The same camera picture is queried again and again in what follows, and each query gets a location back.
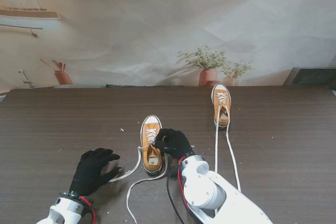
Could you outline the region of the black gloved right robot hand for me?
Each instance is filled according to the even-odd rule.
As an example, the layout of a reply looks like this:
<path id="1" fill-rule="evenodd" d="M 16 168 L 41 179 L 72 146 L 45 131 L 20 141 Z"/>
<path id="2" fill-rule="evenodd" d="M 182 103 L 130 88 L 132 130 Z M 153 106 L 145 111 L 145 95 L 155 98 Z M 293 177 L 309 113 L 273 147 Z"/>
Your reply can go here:
<path id="1" fill-rule="evenodd" d="M 152 145 L 175 159 L 195 154 L 184 133 L 174 129 L 160 129 Z"/>

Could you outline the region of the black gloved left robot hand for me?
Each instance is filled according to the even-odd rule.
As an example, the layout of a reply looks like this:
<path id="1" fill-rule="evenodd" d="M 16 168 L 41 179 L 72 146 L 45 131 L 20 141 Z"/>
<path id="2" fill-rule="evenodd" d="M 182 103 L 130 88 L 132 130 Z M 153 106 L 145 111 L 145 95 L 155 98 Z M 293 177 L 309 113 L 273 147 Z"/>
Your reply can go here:
<path id="1" fill-rule="evenodd" d="M 75 196 L 89 196 L 96 192 L 101 186 L 122 173 L 121 167 L 102 174 L 102 170 L 111 161 L 120 158 L 113 150 L 108 148 L 97 148 L 82 154 L 76 168 L 69 193 Z"/>

